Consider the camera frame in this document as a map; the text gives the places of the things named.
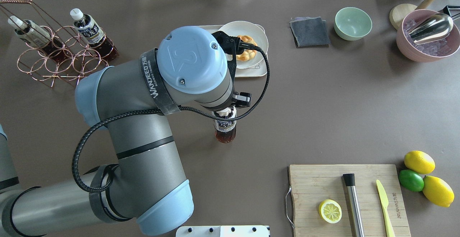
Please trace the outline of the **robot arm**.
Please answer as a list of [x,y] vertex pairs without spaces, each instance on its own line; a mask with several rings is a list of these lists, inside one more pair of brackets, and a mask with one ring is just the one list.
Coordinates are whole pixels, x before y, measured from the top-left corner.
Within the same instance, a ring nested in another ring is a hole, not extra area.
[[235,92],[236,55],[260,51],[222,31],[180,27],[158,48],[80,81],[78,111],[90,129],[71,161],[73,181],[23,191],[1,130],[1,236],[42,237],[74,227],[136,219],[157,236],[183,224],[193,198],[168,114],[196,101],[222,111],[247,107],[251,95]]

